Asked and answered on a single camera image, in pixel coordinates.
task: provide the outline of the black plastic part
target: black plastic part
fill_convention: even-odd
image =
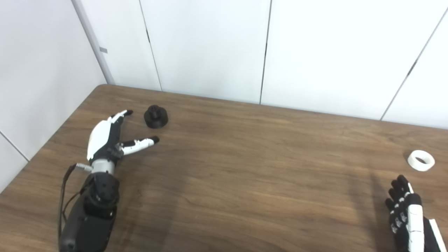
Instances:
[[[168,123],[167,111],[157,105],[151,105],[143,115],[146,125],[151,129],[159,129]]]
[[[108,173],[87,177],[59,238],[60,252],[103,252],[115,222],[120,183]]]

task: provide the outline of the prosthetic hand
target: prosthetic hand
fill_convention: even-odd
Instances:
[[[75,164],[69,168],[62,182],[59,204],[58,240],[60,252],[102,252],[106,249],[116,217],[120,183],[113,176],[115,166],[123,156],[138,152],[158,143],[156,136],[120,143],[120,130],[124,117],[132,110],[124,110],[107,120],[100,121],[92,130],[87,147],[90,165]],[[62,210],[65,183],[75,167],[90,172],[74,203],[65,217]],[[61,231],[61,217],[65,220]]]
[[[398,251],[446,252],[437,223],[423,216],[422,200],[403,175],[392,181],[389,195],[389,224]]]

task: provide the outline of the robot finger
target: robot finger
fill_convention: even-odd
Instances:
[[[133,111],[130,110],[130,109],[129,110],[123,110],[123,111],[121,111],[119,113],[116,113],[114,116],[110,116],[108,118],[108,122],[115,123],[119,118],[131,115],[132,113],[133,113]]]
[[[395,193],[397,194],[398,197],[403,197],[405,195],[404,193],[404,188],[402,187],[402,185],[400,184],[400,182],[398,182],[398,180],[392,180],[391,182],[392,188],[395,190]]]
[[[152,136],[145,139],[139,140],[131,140],[121,144],[121,150],[123,151],[123,155],[129,155],[131,153],[135,153],[146,149],[154,144],[158,143],[160,139],[157,136]]]
[[[395,208],[395,203],[393,202],[393,200],[390,198],[387,198],[385,203],[386,203],[386,206],[388,207],[389,211],[392,213],[392,211]]]
[[[403,187],[403,191],[405,194],[406,193],[414,193],[414,191],[412,190],[411,184],[403,175],[398,176],[397,181],[400,183],[401,187]]]
[[[393,188],[389,189],[389,195],[395,203],[398,203],[398,201],[400,200],[400,197]]]

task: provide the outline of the black cable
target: black cable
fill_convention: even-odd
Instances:
[[[65,194],[65,184],[67,183],[67,180],[70,177],[70,174],[72,173],[72,171],[75,169],[76,164],[71,165],[68,169],[67,172],[64,175],[64,178],[62,179],[62,187],[60,189],[60,197],[59,197],[59,211],[57,214],[57,225],[58,225],[58,240],[60,238],[60,235],[62,233],[62,224],[61,224],[61,218],[62,218],[62,205],[64,204],[64,194]]]
[[[80,192],[75,193],[68,201],[65,203],[64,210],[62,210],[62,217],[64,218],[64,221],[67,222],[67,217],[65,216],[65,211],[67,210],[67,207],[69,206],[70,202],[80,194]]]

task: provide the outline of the metal connector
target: metal connector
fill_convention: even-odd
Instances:
[[[90,165],[85,165],[85,164],[81,164],[81,163],[77,163],[77,164],[76,164],[76,168],[83,169],[84,171],[87,171],[87,172],[91,172],[91,171],[93,170],[93,167],[92,167],[92,166],[90,166]]]

